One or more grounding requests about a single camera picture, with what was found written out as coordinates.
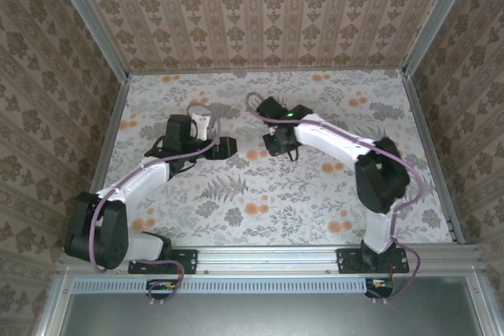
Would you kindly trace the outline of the aluminium frame post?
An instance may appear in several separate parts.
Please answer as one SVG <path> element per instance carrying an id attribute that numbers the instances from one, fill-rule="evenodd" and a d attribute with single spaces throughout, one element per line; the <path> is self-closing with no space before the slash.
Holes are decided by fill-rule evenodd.
<path id="1" fill-rule="evenodd" d="M 113 40 L 110 38 L 106 26 L 102 23 L 97 8 L 92 4 L 91 0 L 71 0 L 71 2 L 80 14 L 119 83 L 126 83 L 128 80 L 128 69 L 120 57 Z"/>
<path id="2" fill-rule="evenodd" d="M 435 0 L 431 12 L 402 65 L 402 71 L 406 77 L 411 77 L 418 69 L 455 2 L 456 0 Z"/>

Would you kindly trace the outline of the aluminium table side rail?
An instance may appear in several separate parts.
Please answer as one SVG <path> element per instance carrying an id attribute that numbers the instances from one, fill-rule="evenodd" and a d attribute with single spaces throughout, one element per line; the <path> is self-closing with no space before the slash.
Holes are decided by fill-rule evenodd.
<path id="1" fill-rule="evenodd" d="M 103 139 L 102 149 L 88 193 L 94 194 L 104 187 L 110 159 L 113 154 L 113 146 L 117 137 L 121 117 L 128 96 L 128 89 L 129 84 L 128 81 L 125 80 L 120 84 L 117 92 L 117 98 L 113 106 L 113 111 L 110 115 L 109 126 L 107 127 L 106 134 Z"/>
<path id="2" fill-rule="evenodd" d="M 409 100 L 413 118 L 415 119 L 422 146 L 424 147 L 426 160 L 432 174 L 432 181 L 434 183 L 441 207 L 445 214 L 445 219 L 447 220 L 447 224 L 450 229 L 450 235 L 452 237 L 452 240 L 457 244 L 465 244 L 465 237 L 462 233 L 454 204 L 450 197 L 447 183 L 435 151 L 434 143 L 432 141 L 432 137 L 428 129 L 428 124 L 424 117 L 424 112 L 421 107 L 421 102 L 417 96 L 413 80 L 402 71 L 400 71 L 399 73 L 401 74 L 402 83 Z"/>

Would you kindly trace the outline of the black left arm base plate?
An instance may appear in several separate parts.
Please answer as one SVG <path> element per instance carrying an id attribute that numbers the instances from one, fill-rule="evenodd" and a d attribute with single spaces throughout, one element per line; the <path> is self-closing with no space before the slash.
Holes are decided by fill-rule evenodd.
<path id="1" fill-rule="evenodd" d="M 173 249 L 169 255 L 161 256 L 156 261 L 130 262 L 128 273 L 133 275 L 175 275 L 178 267 L 172 263 L 159 264 L 158 261 L 173 260 L 180 263 L 186 275 L 196 273 L 198 264 L 198 250 L 196 249 Z"/>

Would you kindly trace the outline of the small right circuit board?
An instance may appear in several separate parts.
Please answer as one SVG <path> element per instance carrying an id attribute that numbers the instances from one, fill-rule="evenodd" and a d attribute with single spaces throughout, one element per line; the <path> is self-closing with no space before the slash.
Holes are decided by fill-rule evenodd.
<path id="1" fill-rule="evenodd" d="M 392 279 L 366 279 L 365 295 L 372 299 L 389 298 L 394 289 Z"/>

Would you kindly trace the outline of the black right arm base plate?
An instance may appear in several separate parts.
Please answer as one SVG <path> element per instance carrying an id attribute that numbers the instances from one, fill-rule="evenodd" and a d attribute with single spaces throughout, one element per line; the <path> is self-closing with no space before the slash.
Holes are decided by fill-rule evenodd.
<path id="1" fill-rule="evenodd" d="M 338 271 L 341 274 L 409 273 L 410 266 L 404 249 L 394 248 L 377 254 L 361 248 L 336 251 Z"/>

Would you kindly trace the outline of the small circuit board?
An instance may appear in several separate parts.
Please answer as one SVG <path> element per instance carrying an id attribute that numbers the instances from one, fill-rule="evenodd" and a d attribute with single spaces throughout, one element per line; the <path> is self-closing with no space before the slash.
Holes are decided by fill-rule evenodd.
<path id="1" fill-rule="evenodd" d="M 389 298 L 394 289 L 392 279 L 366 279 L 365 295 L 372 299 Z"/>
<path id="2" fill-rule="evenodd" d="M 151 279 L 146 282 L 146 296 L 151 301 L 165 301 L 177 287 L 177 279 Z"/>

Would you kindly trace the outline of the grey metal sheet panel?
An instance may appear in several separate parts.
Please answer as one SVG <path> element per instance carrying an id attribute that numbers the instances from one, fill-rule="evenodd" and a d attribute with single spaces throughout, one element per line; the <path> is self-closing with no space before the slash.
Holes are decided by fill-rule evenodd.
<path id="1" fill-rule="evenodd" d="M 418 279 L 386 304 L 363 294 L 69 294 L 38 336 L 484 336 L 462 278 Z"/>

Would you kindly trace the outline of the small left circuit board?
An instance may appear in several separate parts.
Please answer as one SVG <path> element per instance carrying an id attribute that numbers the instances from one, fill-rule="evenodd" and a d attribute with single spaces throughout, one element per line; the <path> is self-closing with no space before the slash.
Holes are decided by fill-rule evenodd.
<path id="1" fill-rule="evenodd" d="M 151 279 L 146 282 L 146 296 L 151 301 L 165 301 L 177 287 L 177 279 Z"/>

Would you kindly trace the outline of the floral patterned table covering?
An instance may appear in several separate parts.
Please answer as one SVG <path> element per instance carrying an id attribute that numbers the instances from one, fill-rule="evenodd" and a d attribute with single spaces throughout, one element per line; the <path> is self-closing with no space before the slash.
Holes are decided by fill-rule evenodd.
<path id="1" fill-rule="evenodd" d="M 237 72 L 133 76 L 106 183 L 132 171 L 165 133 L 168 118 L 211 108 L 238 151 L 224 161 L 201 159 L 151 191 L 131 212 L 132 231 L 171 238 L 175 246 L 358 244 L 365 208 L 354 171 L 302 147 L 296 161 L 272 157 L 266 126 L 245 105 L 250 92 L 287 108 L 304 105 L 342 129 L 372 140 L 390 138 L 425 181 L 421 200 L 397 218 L 404 243 L 451 242 L 402 77 L 396 69 L 332 72 Z M 299 188 L 304 186 L 303 194 Z"/>

